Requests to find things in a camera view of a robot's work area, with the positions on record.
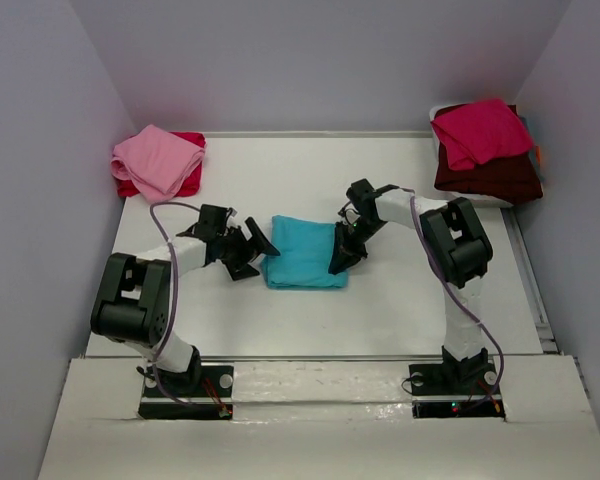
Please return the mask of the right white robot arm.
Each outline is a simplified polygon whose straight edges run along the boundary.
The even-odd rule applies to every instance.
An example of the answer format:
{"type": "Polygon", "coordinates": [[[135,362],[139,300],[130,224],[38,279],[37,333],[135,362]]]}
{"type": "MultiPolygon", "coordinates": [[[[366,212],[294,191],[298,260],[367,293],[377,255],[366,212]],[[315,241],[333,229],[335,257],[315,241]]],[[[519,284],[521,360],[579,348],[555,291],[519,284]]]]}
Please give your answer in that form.
{"type": "Polygon", "coordinates": [[[472,203],[464,197],[431,200],[396,185],[376,189],[366,179],[352,183],[346,197],[329,272],[339,274],[365,259],[366,242],[386,224],[413,229],[443,287],[446,332],[442,360],[412,364],[407,391],[420,397],[468,395],[495,372],[477,315],[493,248],[472,203]]]}

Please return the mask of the turquoise t shirt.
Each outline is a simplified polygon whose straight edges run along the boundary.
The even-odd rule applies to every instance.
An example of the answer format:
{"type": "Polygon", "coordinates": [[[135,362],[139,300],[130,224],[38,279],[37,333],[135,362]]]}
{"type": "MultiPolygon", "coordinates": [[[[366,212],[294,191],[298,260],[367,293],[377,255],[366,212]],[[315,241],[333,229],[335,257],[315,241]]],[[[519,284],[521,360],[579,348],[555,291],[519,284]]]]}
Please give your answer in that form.
{"type": "Polygon", "coordinates": [[[272,217],[272,244],[279,256],[266,256],[261,270],[274,290],[335,290],[348,285],[348,273],[330,274],[335,225],[272,217]]]}

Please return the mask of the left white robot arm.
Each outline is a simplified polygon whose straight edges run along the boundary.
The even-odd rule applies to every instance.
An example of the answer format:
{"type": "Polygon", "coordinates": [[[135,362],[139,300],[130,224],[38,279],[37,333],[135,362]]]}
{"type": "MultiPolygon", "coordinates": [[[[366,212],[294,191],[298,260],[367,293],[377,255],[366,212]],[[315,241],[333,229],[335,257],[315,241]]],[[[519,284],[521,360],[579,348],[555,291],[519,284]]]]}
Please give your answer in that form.
{"type": "Polygon", "coordinates": [[[204,204],[200,207],[166,201],[166,206],[190,209],[196,222],[171,237],[149,207],[164,244],[140,254],[116,252],[106,261],[93,305],[91,332],[139,353],[150,364],[159,387],[178,396],[189,395],[202,377],[197,347],[175,333],[180,278],[189,272],[221,263],[233,281],[259,275],[253,262],[262,255],[277,257],[278,249],[249,217],[242,228],[231,217],[235,210],[204,204]]]}

